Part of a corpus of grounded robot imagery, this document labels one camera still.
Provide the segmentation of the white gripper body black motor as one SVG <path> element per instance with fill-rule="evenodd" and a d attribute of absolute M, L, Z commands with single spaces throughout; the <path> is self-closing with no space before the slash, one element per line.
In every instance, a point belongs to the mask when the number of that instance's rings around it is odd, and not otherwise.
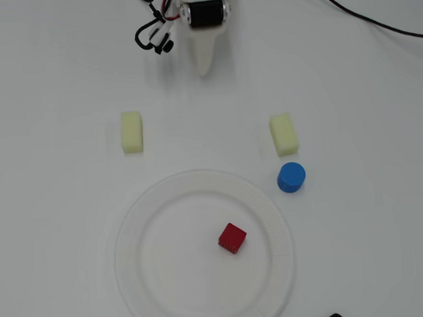
<path fill-rule="evenodd" d="M 181 21 L 193 30 L 221 27 L 231 14 L 232 0 L 178 0 Z"/>

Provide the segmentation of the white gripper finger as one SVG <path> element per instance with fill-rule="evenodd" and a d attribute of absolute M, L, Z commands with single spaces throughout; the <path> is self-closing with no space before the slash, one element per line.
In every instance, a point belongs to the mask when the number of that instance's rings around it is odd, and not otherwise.
<path fill-rule="evenodd" d="M 191 31 L 190 45 L 192 60 L 196 71 L 201 77 L 207 75 L 213 63 L 214 48 L 217 39 L 224 33 L 225 29 L 202 29 Z"/>

